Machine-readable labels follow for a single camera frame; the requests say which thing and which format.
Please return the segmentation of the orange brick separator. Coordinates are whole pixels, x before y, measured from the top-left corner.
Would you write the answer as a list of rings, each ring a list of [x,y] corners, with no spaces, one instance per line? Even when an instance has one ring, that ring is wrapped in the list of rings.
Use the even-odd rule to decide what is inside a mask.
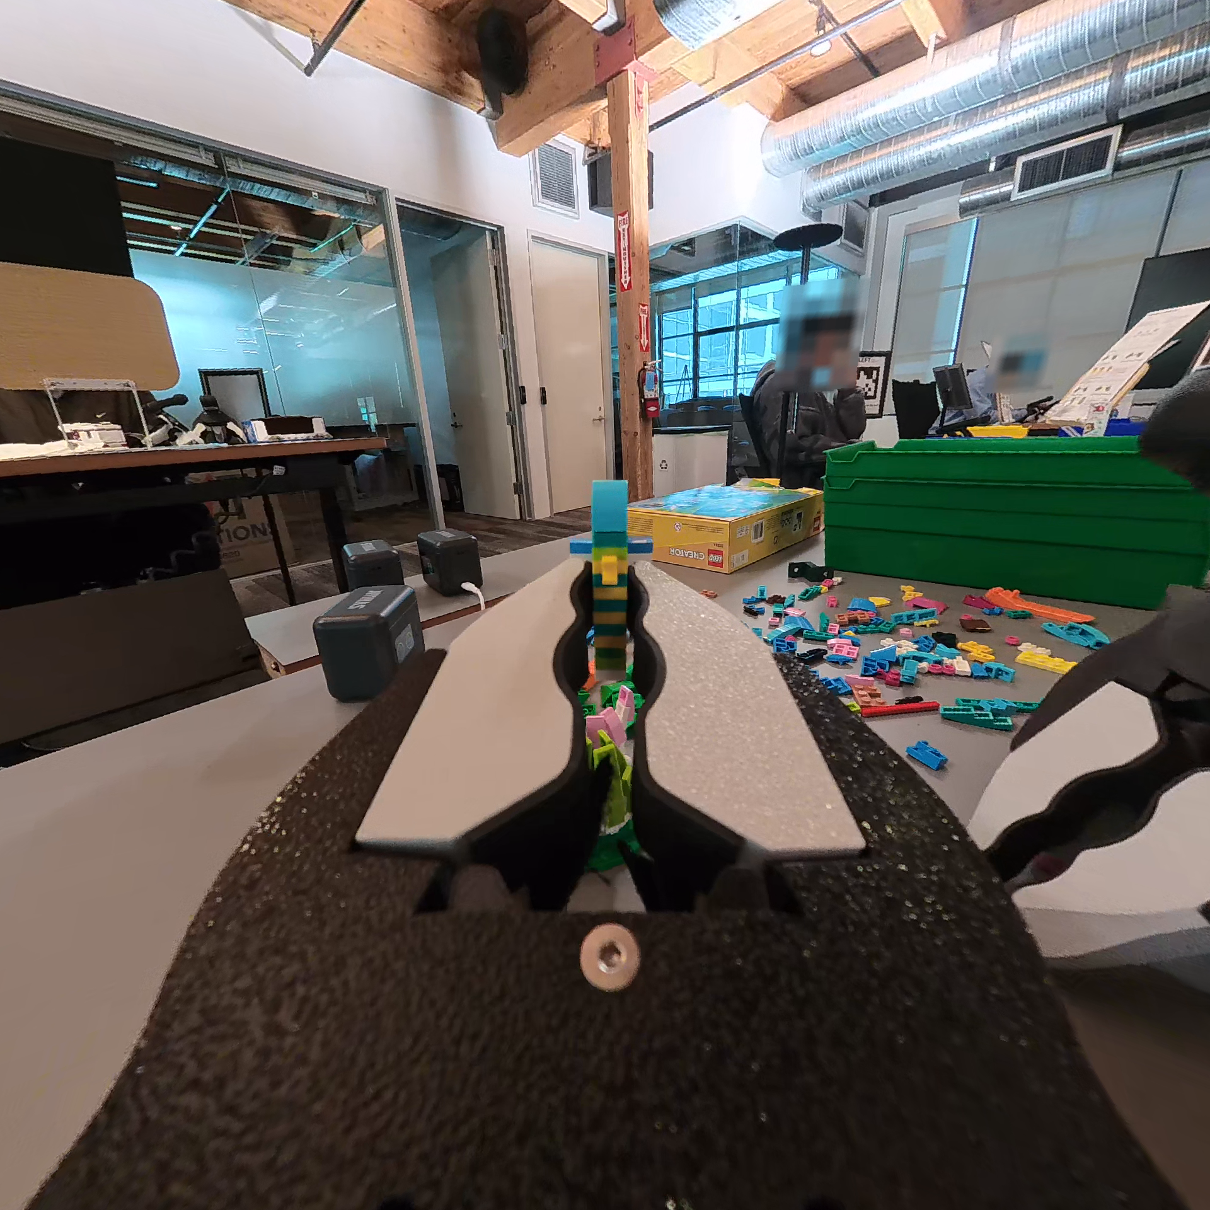
[[[1091,625],[1094,616],[1088,613],[1075,612],[1073,609],[1061,609],[1054,605],[1041,603],[1032,599],[1025,599],[1016,589],[1005,589],[1001,586],[989,587],[982,593],[989,606],[1002,609],[1005,613],[1028,613],[1032,618],[1049,620],[1058,625]]]

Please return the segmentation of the cardboard box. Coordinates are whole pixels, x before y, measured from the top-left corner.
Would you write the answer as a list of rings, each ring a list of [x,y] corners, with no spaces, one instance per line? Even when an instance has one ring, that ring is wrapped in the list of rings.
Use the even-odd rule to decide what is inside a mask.
[[[205,505],[215,522],[221,569],[230,580],[279,570],[292,561],[292,540],[273,495],[223,498]]]

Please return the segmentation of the brick flower model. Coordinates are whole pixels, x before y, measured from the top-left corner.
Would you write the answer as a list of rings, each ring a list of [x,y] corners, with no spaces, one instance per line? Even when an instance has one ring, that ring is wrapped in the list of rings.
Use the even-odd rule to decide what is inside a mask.
[[[586,861],[589,872],[609,872],[639,852],[633,831],[630,780],[633,730],[642,715],[643,697],[629,678],[606,679],[587,662],[587,678],[578,690],[591,772],[606,772],[607,789],[594,847]]]

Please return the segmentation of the clear acrylic stand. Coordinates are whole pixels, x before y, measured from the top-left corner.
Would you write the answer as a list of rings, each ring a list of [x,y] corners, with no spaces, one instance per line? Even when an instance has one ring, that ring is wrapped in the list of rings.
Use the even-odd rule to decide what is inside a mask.
[[[44,378],[35,391],[54,417],[64,452],[143,449],[149,427],[132,381]]]

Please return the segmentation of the black framed board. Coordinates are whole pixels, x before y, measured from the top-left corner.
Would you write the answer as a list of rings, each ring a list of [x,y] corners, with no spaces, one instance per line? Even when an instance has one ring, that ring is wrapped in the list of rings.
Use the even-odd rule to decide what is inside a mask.
[[[272,414],[260,367],[200,368],[201,396],[211,399],[240,437],[256,440],[251,423]]]

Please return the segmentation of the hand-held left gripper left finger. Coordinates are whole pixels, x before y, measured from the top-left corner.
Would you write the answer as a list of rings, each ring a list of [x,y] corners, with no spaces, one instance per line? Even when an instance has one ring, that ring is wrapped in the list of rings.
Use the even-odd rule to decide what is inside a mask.
[[[591,570],[567,557],[449,645],[355,844],[462,855],[584,756]]]

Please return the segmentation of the brown wooden table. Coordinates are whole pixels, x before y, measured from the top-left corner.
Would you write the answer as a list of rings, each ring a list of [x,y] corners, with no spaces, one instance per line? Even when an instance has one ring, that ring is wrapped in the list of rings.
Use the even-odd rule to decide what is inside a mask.
[[[238,445],[106,448],[1,462],[1,522],[92,517],[177,504],[318,494],[336,589],[347,533],[336,498],[342,468],[384,449],[381,436]]]

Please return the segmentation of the white wall vent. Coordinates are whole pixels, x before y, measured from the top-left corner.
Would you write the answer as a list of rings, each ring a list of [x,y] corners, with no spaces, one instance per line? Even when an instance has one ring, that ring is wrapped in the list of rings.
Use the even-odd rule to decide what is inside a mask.
[[[548,141],[528,155],[532,204],[563,217],[580,216],[578,154],[571,144]]]

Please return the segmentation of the glass office door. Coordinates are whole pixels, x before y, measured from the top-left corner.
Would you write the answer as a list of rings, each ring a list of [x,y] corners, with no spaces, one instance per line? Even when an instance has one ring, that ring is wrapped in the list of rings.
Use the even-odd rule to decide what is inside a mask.
[[[502,231],[403,201],[397,224],[443,514],[521,520],[524,439]]]

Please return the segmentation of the dark wall panel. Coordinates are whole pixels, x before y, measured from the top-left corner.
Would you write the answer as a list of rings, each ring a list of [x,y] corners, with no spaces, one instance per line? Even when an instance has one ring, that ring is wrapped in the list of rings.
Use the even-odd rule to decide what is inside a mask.
[[[1,262],[132,278],[113,162],[2,138]]]

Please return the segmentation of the propped instruction booklet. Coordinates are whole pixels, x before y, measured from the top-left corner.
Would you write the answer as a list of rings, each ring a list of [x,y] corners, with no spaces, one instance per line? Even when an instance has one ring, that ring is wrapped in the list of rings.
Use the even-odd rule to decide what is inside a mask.
[[[1045,414],[1060,429],[1080,427],[1081,435],[1104,435],[1116,404],[1145,376],[1149,364],[1208,303],[1150,311],[1129,327]]]

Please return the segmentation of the stacked green plastic bins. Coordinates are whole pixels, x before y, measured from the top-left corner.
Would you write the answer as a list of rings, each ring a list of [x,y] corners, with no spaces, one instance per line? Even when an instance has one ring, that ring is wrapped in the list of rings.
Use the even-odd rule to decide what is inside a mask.
[[[825,560],[887,579],[1156,609],[1206,573],[1206,498],[1134,436],[828,450]]]

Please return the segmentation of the white door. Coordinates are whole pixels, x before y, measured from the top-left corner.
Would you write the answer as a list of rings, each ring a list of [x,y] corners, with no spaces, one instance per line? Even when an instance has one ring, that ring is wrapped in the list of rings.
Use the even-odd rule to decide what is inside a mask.
[[[548,497],[561,512],[612,475],[606,260],[535,236],[528,255]]]

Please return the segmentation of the grey desk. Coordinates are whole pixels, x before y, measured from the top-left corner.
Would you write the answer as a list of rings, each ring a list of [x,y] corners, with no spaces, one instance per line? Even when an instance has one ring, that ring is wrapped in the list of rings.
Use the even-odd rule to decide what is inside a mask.
[[[689,911],[468,911],[354,831],[420,671],[231,811],[234,762],[4,772],[17,1207],[1183,1207],[937,795],[787,658],[867,848]]]

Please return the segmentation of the round black speaker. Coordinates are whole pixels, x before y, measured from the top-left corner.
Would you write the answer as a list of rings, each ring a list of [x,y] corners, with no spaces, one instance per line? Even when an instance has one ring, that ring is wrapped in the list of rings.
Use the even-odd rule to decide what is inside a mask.
[[[475,24],[479,77],[489,96],[514,96],[528,74],[528,41],[524,23],[501,7],[479,13]]]

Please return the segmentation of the dark low cabinet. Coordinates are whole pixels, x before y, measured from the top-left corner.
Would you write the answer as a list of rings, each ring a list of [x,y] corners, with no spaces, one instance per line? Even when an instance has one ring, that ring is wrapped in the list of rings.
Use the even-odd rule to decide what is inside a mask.
[[[1,612],[1,740],[263,672],[224,570]]]

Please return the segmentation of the black speaker box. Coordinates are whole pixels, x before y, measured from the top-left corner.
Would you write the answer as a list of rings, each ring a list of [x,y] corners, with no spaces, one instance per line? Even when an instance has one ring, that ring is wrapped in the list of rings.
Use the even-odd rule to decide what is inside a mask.
[[[600,151],[584,161],[586,170],[586,191],[589,208],[604,217],[612,217],[614,213],[613,188],[612,188],[612,155],[609,151]],[[655,206],[655,158],[653,152],[646,151],[646,208]]]

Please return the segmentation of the yellow brick set box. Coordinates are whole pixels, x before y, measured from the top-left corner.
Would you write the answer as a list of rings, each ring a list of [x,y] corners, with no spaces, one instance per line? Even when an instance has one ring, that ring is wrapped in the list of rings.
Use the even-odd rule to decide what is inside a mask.
[[[822,508],[815,488],[708,485],[630,504],[627,530],[658,563],[733,573],[816,535]]]

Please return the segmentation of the striped brick fish model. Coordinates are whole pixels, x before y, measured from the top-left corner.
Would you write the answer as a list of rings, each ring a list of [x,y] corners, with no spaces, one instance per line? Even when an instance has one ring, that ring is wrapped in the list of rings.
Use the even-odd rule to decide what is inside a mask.
[[[591,533],[574,538],[571,554],[591,566],[591,629],[596,678],[620,681],[627,666],[629,560],[650,554],[650,534],[627,533],[627,485],[623,479],[596,479],[591,485]]]

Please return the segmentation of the black computer monitor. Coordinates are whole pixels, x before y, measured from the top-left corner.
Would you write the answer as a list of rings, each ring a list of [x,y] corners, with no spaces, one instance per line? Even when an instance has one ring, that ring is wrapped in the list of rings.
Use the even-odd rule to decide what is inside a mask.
[[[1132,298],[1126,327],[1146,314],[1186,306],[1208,299],[1208,247],[1153,256],[1143,260]],[[1142,388],[1168,388],[1192,367],[1206,338],[1208,311],[1204,309],[1178,332],[1176,344],[1153,361],[1140,381]]]

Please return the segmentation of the pile of colourful bricks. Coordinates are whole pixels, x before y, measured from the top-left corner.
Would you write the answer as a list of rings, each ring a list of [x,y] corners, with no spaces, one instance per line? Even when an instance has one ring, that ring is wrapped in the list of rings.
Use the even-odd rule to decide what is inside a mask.
[[[872,727],[888,726],[888,739],[900,751],[917,740],[943,751],[944,769],[957,763],[957,736],[977,733],[1006,743],[1037,708],[1011,715],[1012,730],[998,731],[941,718],[939,711],[862,717],[859,707],[910,698],[940,705],[953,705],[956,698],[1041,703],[1064,675],[1016,664],[1018,648],[1039,646],[1080,661],[1111,638],[1097,613],[1062,603],[1048,605],[1093,615],[1094,622],[1058,625],[1024,612],[1005,613],[988,605],[986,589],[921,592],[913,584],[881,584],[880,593],[846,596],[846,586],[852,583],[836,571],[822,584],[793,583],[783,573],[779,583],[741,590],[737,618],[773,655],[792,659],[854,717]]]

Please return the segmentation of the wooden post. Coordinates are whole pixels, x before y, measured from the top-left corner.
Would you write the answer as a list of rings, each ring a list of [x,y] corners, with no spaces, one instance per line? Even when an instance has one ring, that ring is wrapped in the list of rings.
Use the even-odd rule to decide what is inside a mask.
[[[652,420],[640,373],[650,358],[648,82],[632,64],[607,82],[614,316],[623,473],[632,502],[653,489]]]

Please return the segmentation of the black floor lamp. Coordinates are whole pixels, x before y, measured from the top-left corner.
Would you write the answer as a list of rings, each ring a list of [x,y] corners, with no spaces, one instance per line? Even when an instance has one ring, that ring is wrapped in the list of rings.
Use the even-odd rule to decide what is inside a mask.
[[[797,252],[797,279],[806,283],[812,252],[833,244],[841,236],[842,226],[838,223],[809,221],[773,236],[773,247],[779,252]]]

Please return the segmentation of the white ceiling vent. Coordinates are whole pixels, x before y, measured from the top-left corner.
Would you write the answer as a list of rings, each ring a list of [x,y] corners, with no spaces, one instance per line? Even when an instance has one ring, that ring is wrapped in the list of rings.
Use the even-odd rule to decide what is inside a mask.
[[[1018,201],[1110,177],[1122,132],[1113,125],[1021,155],[1008,197]]]

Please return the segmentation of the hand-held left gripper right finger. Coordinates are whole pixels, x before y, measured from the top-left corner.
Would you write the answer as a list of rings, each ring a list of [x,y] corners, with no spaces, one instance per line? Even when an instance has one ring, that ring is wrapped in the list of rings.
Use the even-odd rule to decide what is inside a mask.
[[[636,727],[635,792],[699,825],[738,860],[841,857],[862,834],[761,639],[642,560],[638,641],[653,651]]]

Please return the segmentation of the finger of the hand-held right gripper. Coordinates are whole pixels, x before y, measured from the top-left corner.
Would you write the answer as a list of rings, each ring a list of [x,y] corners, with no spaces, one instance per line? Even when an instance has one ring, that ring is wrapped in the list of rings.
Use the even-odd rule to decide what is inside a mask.
[[[1005,828],[1045,811],[1070,782],[1133,762],[1158,741],[1146,697],[1116,682],[1097,688],[1003,759],[966,824],[972,841],[989,848]]]
[[[988,786],[988,861],[1022,916],[1163,916],[1206,896],[1206,750],[1062,776],[1016,750]]]

